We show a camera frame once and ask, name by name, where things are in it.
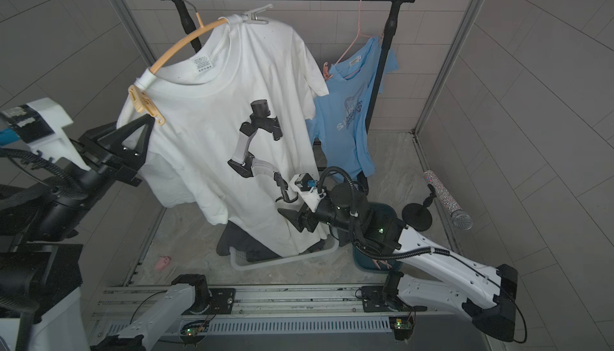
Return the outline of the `yellow clothespin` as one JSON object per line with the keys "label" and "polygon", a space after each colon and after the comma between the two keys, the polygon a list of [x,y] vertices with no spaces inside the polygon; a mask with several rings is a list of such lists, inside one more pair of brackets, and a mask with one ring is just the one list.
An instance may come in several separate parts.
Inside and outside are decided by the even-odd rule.
{"label": "yellow clothespin", "polygon": [[139,114],[149,114],[153,117],[158,125],[165,125],[166,119],[155,106],[154,102],[144,91],[140,90],[136,85],[131,85],[128,88],[128,98],[130,99],[132,106]]}

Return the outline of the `dark grey t-shirt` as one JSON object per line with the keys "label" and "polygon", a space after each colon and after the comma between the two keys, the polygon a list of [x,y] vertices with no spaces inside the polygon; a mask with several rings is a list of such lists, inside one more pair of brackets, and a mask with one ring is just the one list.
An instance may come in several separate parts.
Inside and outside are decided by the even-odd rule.
{"label": "dark grey t-shirt", "polygon": [[244,252],[250,262],[291,258],[305,252],[321,250],[328,234],[329,230],[326,228],[317,228],[314,233],[301,233],[284,219],[282,222],[247,228],[229,221],[217,244],[216,252],[219,256],[228,256],[230,248],[235,248]]}

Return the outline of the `white t-shirt black print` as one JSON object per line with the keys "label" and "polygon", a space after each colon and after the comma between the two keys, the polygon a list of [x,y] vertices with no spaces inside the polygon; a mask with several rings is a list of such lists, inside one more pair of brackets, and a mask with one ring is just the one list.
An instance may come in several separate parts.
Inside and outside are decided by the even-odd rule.
{"label": "white t-shirt black print", "polygon": [[213,225],[287,221],[278,213],[285,203],[274,179],[243,178],[230,162],[247,144],[286,181],[316,175],[306,122],[328,90],[292,26],[227,20],[190,59],[135,81],[166,119],[153,128],[140,174],[164,207],[195,203]]}

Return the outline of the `light blue t-shirt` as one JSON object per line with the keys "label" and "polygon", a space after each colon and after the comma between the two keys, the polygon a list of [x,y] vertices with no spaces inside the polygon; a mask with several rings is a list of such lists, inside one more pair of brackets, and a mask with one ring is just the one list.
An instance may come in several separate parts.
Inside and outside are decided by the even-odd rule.
{"label": "light blue t-shirt", "polygon": [[369,154],[366,116],[382,53],[372,37],[354,55],[329,68],[329,94],[315,100],[316,117],[306,122],[311,141],[320,141],[327,165],[340,167],[354,180],[370,177],[376,167]]}

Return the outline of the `orange plastic hanger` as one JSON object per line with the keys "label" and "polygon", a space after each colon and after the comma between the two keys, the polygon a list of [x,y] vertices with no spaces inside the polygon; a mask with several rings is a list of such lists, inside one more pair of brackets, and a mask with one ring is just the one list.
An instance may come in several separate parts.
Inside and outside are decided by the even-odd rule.
{"label": "orange plastic hanger", "polygon": [[205,25],[201,19],[200,14],[198,13],[197,7],[188,0],[181,0],[181,1],[183,2],[184,5],[191,6],[193,10],[195,11],[195,15],[198,20],[198,27],[195,28],[193,31],[191,31],[189,34],[187,34],[184,38],[179,40],[177,43],[175,43],[171,48],[169,48],[169,50],[166,50],[166,52],[163,53],[161,58],[159,58],[157,61],[155,61],[155,63],[152,66],[150,66],[150,72],[152,74],[156,74],[158,71],[160,71],[160,69],[164,66],[164,64],[168,63],[168,61],[174,55],[176,55],[179,51],[181,51],[187,45],[190,45],[190,43],[193,42],[194,40],[199,39],[202,35],[208,33],[209,31],[219,26],[223,26],[229,23],[227,19],[221,18],[217,21],[214,21],[214,22],[211,22]]}

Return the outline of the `pink clothespin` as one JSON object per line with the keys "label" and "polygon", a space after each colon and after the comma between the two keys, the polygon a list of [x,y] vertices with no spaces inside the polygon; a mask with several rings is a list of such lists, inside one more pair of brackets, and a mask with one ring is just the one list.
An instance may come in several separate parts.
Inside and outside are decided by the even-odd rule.
{"label": "pink clothespin", "polygon": [[334,66],[329,64],[328,62],[325,62],[322,66],[322,75],[326,82],[334,76],[334,73],[332,72],[333,67]]}

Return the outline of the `white clothespin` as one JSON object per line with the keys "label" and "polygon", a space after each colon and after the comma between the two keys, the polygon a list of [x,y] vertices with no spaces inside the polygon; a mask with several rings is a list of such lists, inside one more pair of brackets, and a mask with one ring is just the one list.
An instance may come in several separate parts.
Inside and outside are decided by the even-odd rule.
{"label": "white clothespin", "polygon": [[267,25],[269,21],[265,18],[260,18],[262,13],[271,10],[274,7],[273,4],[267,4],[257,9],[249,10],[241,14],[241,18],[244,23],[254,25]]}

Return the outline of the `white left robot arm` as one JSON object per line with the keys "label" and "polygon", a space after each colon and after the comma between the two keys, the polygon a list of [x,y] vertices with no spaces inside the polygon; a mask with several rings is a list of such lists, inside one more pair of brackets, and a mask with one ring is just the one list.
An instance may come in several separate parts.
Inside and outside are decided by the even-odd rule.
{"label": "white left robot arm", "polygon": [[2,148],[1,156],[49,173],[27,189],[1,187],[1,347],[87,350],[83,248],[70,239],[113,184],[139,184],[156,120],[110,123],[73,141],[65,133],[71,117],[49,98],[5,109],[1,119],[26,144]]}

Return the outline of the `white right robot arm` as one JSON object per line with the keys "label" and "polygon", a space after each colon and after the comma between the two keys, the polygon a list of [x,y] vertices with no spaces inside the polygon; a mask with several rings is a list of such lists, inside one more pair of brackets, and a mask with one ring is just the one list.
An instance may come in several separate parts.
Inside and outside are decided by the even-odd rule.
{"label": "white right robot arm", "polygon": [[302,202],[297,210],[278,210],[298,231],[313,232],[320,224],[328,225],[346,234],[350,245],[371,260],[399,261],[439,280],[436,291],[428,293],[419,282],[403,287],[406,277],[391,271],[379,304],[396,311],[440,304],[455,309],[498,341],[523,344],[528,340],[515,337],[516,322],[523,321],[524,314],[516,303],[514,267],[486,266],[429,240],[396,213],[388,213],[386,205],[369,202],[339,167],[326,168],[319,179],[309,173],[296,174],[290,181],[276,173],[273,179],[283,202]]}

